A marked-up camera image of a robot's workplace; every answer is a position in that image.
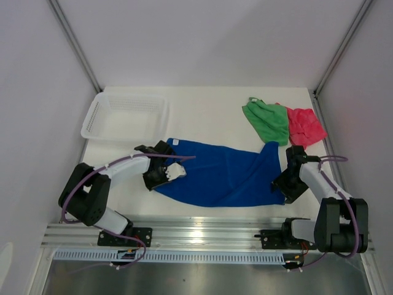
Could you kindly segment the white plastic basket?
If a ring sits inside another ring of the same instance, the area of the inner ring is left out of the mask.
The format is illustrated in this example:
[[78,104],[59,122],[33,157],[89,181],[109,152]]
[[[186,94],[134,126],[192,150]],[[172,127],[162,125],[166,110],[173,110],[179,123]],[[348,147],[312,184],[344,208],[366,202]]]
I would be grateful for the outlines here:
[[165,135],[169,103],[159,95],[101,92],[92,101],[80,134],[108,143],[155,143]]

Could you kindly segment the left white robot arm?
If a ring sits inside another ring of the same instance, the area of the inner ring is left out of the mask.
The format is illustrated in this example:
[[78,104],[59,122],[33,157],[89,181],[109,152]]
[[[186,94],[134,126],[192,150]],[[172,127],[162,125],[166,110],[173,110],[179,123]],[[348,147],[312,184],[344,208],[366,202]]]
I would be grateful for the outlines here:
[[146,189],[152,191],[171,182],[167,169],[172,163],[177,163],[176,152],[168,143],[159,141],[155,146],[140,145],[130,155],[102,167],[78,164],[58,200],[61,220],[98,227],[111,232],[118,245],[128,245],[133,239],[132,222],[107,206],[110,190],[142,176]]

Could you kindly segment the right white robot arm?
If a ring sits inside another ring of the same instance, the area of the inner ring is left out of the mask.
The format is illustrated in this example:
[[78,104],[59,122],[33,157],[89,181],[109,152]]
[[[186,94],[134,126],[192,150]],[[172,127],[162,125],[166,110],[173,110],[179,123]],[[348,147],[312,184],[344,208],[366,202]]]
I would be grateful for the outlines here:
[[354,198],[323,169],[327,162],[345,162],[340,155],[308,155],[303,146],[286,150],[287,168],[272,182],[287,204],[310,190],[319,202],[316,220],[287,218],[282,224],[281,243],[294,248],[302,241],[312,243],[321,253],[351,258],[368,248],[368,204]]

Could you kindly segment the aluminium corner post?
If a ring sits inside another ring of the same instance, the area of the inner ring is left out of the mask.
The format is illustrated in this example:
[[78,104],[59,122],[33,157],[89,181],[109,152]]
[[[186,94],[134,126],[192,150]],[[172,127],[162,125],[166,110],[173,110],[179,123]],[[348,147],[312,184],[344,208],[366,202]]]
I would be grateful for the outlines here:
[[102,92],[102,88],[99,85],[99,82],[94,74],[91,65],[84,53],[84,50],[80,46],[80,43],[77,39],[77,36],[72,29],[72,26],[60,4],[57,0],[48,0],[47,4],[49,5],[50,10],[52,11],[53,16],[55,17],[56,21],[60,29],[62,30],[71,50],[74,53],[82,71],[86,75],[89,83],[93,87],[96,93]]
[[318,96],[321,94],[323,88],[325,87],[326,83],[332,76],[334,70],[339,65],[341,59],[345,55],[346,51],[349,49],[352,40],[355,38],[358,30],[360,29],[361,25],[365,21],[367,15],[372,9],[374,5],[374,0],[364,0],[360,3],[360,7],[357,9],[355,16],[351,20],[348,28],[346,29],[341,41],[336,48],[333,57],[329,61],[326,69],[324,70],[321,78],[319,79],[315,89],[313,90],[313,95],[315,99],[318,99]]

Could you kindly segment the pink towel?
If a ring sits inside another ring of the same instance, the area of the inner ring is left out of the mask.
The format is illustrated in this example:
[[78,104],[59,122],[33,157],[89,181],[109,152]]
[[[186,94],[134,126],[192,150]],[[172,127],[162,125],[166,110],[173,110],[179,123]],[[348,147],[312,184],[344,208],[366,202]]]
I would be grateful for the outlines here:
[[289,141],[304,149],[327,137],[319,119],[312,109],[291,109],[286,107],[289,121]]

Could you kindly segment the blue towel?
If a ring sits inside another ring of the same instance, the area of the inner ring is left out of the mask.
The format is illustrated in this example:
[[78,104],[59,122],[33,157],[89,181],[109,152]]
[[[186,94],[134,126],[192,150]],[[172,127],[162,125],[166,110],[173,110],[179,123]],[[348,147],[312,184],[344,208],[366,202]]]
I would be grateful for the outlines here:
[[177,155],[189,156],[186,175],[155,188],[178,202],[199,207],[283,205],[284,195],[271,183],[281,174],[279,144],[269,142],[259,153],[170,138]]

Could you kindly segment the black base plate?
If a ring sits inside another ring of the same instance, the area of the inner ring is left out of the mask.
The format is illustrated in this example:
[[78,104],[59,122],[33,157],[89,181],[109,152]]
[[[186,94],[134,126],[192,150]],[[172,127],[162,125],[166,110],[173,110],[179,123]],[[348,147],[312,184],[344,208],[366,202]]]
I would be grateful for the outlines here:
[[260,230],[254,235],[254,238],[260,240],[264,250],[316,250],[313,242],[295,238],[288,231],[279,229]]
[[142,247],[141,242],[146,247],[150,247],[153,229],[150,227],[129,227],[118,237],[107,232],[101,232],[98,236],[98,246],[111,247]]

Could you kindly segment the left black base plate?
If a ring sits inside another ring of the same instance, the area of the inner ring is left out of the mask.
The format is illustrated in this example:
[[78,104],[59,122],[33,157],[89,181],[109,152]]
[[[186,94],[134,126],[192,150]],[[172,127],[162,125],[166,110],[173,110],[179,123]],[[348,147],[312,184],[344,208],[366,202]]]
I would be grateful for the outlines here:
[[98,246],[111,247],[142,247],[141,242],[146,247],[150,247],[153,229],[150,227],[129,227],[118,237],[107,232],[101,232],[98,236]]

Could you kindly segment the aluminium front rail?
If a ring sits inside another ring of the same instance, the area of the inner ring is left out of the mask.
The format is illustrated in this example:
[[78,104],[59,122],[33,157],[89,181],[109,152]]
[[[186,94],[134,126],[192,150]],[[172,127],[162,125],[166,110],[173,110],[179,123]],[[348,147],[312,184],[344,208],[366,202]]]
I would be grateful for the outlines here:
[[[130,216],[136,227],[152,228],[152,250],[247,251],[260,250],[255,235],[279,229],[284,218],[204,218]],[[83,224],[49,224],[43,248],[96,248],[99,229]]]

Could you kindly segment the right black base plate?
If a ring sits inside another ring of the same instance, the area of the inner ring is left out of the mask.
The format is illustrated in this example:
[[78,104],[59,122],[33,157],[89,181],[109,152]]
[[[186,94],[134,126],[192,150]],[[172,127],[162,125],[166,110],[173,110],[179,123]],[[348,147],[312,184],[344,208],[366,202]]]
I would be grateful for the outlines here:
[[295,238],[288,231],[279,229],[260,230],[254,235],[254,238],[260,240],[264,250],[316,250],[313,242]]

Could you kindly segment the left aluminium corner post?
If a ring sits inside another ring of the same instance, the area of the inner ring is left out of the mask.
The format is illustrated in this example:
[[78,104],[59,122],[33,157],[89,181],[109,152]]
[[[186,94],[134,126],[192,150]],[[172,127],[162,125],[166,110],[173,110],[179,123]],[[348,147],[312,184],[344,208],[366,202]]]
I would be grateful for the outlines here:
[[89,83],[93,87],[96,93],[102,92],[102,88],[99,85],[99,82],[94,74],[91,65],[84,53],[84,50],[80,46],[80,43],[77,39],[77,36],[72,29],[72,26],[60,4],[57,0],[48,0],[47,4],[49,5],[50,10],[52,11],[53,16],[55,17],[56,21],[60,29],[62,30],[71,50],[74,53],[82,71],[86,75]]

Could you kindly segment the green towel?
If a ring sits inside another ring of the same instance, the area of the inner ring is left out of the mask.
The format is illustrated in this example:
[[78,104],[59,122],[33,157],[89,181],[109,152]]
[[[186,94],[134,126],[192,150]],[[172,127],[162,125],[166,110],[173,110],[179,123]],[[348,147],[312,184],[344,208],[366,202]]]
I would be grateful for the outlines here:
[[264,143],[275,141],[279,146],[289,143],[289,119],[284,106],[250,97],[242,111]]

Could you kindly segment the right aluminium corner post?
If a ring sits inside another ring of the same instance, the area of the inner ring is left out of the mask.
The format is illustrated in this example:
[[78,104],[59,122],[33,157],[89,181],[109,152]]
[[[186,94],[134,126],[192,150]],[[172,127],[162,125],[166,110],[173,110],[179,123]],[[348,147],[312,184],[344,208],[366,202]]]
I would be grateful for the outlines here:
[[336,48],[333,57],[329,61],[326,69],[324,70],[321,78],[319,79],[315,89],[313,90],[313,95],[315,99],[318,99],[318,96],[321,94],[323,88],[325,87],[326,83],[332,76],[334,70],[339,65],[341,59],[345,55],[346,51],[349,49],[352,40],[355,38],[358,30],[360,29],[361,25],[365,21],[367,15],[372,9],[374,5],[374,0],[364,0],[360,3],[360,7],[357,9],[355,16],[351,20],[348,28],[346,29],[341,41]]

